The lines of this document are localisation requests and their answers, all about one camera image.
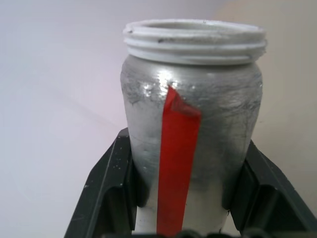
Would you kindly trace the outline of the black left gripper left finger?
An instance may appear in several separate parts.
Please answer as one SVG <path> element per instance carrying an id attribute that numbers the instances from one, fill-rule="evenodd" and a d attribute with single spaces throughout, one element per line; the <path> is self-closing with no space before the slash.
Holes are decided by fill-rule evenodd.
<path id="1" fill-rule="evenodd" d="M 133 237 L 139 184 L 125 128 L 91 169 L 64 236 Z"/>

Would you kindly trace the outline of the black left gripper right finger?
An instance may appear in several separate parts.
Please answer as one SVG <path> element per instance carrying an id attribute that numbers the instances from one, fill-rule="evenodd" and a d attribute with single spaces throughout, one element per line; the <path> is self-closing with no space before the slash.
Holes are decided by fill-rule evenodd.
<path id="1" fill-rule="evenodd" d="M 252 141 L 236 180 L 222 195 L 222 206 L 241 238 L 317 236 L 315 215 L 283 171 Z"/>

